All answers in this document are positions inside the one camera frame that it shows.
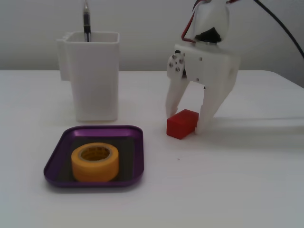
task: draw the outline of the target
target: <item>red wire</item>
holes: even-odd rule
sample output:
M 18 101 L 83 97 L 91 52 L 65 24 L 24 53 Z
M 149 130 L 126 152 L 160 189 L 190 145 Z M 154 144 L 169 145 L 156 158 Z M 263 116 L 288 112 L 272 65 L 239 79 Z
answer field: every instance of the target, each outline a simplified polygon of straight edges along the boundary
M 195 7 L 197 6 L 197 4 L 199 4 L 201 1 L 205 1 L 205 0 L 197 1 L 197 2 L 194 4 L 194 7 L 193 7 L 193 8 L 195 8 Z M 230 0 L 230 1 L 227 1 L 227 4 L 229 4 L 229 3 L 234 3 L 234 2 L 236 2 L 236 1 L 239 1 L 239 0 Z M 183 32 L 182 35 L 181 35 L 181 39 L 182 39 L 183 41 L 191 42 L 191 43 L 196 43 L 196 41 L 194 41 L 194 40 L 192 40 L 192 39 L 185 38 L 185 36 L 186 36 L 186 34 L 187 34 L 187 32 L 188 32 L 188 30 L 189 30 L 191 24 L 192 24 L 192 21 L 193 21 L 193 19 L 194 19 L 194 14 L 195 14 L 195 12 L 193 13 L 193 15 L 192 15 L 190 21 L 188 22 L 188 25 L 186 26 L 184 32 Z

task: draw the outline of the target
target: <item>black cable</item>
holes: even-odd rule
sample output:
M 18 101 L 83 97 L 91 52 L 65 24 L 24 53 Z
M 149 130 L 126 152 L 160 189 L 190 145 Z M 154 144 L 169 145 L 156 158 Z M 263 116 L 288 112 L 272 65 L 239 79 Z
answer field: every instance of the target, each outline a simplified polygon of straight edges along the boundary
M 280 19 L 273 12 L 271 12 L 270 9 L 268 9 L 263 3 L 261 3 L 259 0 L 253 0 L 253 1 L 255 1 L 260 7 L 262 7 L 263 10 L 265 10 L 273 19 L 275 19 L 276 22 L 284 29 L 284 31 L 287 33 L 287 35 L 293 41 L 294 45 L 297 47 L 297 49 L 299 50 L 300 54 L 302 55 L 302 57 L 304 59 L 304 52 L 301 49 L 301 46 L 298 44 L 298 42 L 296 41 L 294 36 L 291 34 L 291 32 L 286 28 L 286 26 L 280 21 Z

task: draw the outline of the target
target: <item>red cube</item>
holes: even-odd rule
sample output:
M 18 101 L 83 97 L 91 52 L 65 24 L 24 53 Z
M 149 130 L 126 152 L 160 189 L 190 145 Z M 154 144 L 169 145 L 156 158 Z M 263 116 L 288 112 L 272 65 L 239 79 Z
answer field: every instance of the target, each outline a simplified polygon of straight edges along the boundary
M 168 119 L 167 135 L 183 139 L 195 131 L 198 120 L 198 113 L 185 109 Z

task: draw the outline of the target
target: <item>tape core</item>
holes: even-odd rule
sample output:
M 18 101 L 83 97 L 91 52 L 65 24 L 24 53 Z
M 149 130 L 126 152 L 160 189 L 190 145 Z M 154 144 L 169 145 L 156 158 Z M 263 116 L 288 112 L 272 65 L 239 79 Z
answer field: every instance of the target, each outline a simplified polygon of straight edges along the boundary
M 92 146 L 83 149 L 79 153 L 79 158 L 87 162 L 99 162 L 101 160 L 107 160 L 111 157 L 111 154 L 111 150 L 105 146 Z

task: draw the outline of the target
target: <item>white wall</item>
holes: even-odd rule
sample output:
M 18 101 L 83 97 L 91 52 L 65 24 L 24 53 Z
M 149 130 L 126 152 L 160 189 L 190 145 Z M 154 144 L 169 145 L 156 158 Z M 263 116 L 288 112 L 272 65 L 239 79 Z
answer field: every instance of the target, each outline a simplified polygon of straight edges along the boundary
M 83 0 L 1 0 L 0 69 L 58 69 L 56 43 L 82 30 Z M 122 70 L 165 70 L 195 0 L 90 0 L 92 30 L 121 33 Z M 262 0 L 304 48 L 304 0 Z M 275 71 L 304 86 L 304 60 L 282 29 L 252 0 L 230 7 L 223 46 L 243 69 Z

